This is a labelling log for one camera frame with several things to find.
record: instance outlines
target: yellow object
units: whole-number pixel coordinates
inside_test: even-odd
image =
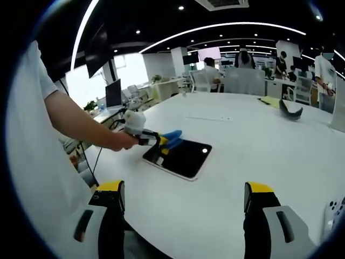
[[[260,98],[261,101],[269,104],[270,106],[279,109],[279,99],[278,98],[273,98],[273,97],[269,97],[269,96],[265,96]]]
[[[100,185],[97,190],[112,190],[114,192],[117,192],[119,190],[119,185],[122,182],[122,180],[117,180],[114,182],[106,182]]]
[[[258,182],[248,182],[252,193],[273,193],[273,189],[268,185],[263,185]]]

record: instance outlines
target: potted plant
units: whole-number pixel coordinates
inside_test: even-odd
[[[87,105],[84,107],[84,111],[90,112],[93,111],[97,107],[95,101],[89,101]]]
[[[152,79],[151,79],[151,81],[152,81],[153,84],[156,83],[156,82],[159,82],[159,81],[161,81],[161,80],[162,80],[162,77],[161,77],[159,74],[154,75],[154,76],[152,77]]]

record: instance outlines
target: white t-shirt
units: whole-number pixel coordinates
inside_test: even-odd
[[[328,87],[336,89],[336,72],[334,66],[322,55],[315,58],[315,76],[321,78]],[[327,94],[327,91],[318,84],[318,101],[320,93]]]
[[[14,190],[34,229],[48,244],[92,196],[70,162],[44,104],[57,88],[40,59],[37,42],[22,56],[6,112],[6,151]]]
[[[214,79],[219,79],[221,78],[221,75],[219,71],[212,66],[207,66],[205,65],[204,70],[206,71],[206,76],[208,82],[211,84],[211,89],[217,89],[217,85],[213,83]]]

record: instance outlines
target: monitor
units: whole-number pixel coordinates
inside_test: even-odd
[[[121,79],[106,86],[107,108],[122,106]]]
[[[230,66],[233,64],[233,62],[230,60],[224,60],[224,61],[221,61],[220,63],[222,64],[222,66]]]
[[[183,65],[193,64],[199,62],[198,54],[192,54],[190,56],[183,56]]]
[[[293,65],[302,70],[303,72],[308,71],[309,62],[306,58],[293,57]]]
[[[107,63],[114,56],[113,54],[107,32],[102,26],[85,48],[85,61],[89,78]]]
[[[198,50],[198,54],[200,61],[204,61],[205,58],[221,59],[219,47]]]

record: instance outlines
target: window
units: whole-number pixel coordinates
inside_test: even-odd
[[[132,53],[114,57],[116,72],[121,78],[121,88],[141,85],[149,81],[142,54]]]
[[[66,73],[66,81],[70,97],[81,108],[84,108],[89,101],[96,101],[96,98],[100,99],[106,95],[107,83],[102,67],[92,78],[89,78],[86,65],[80,66]]]

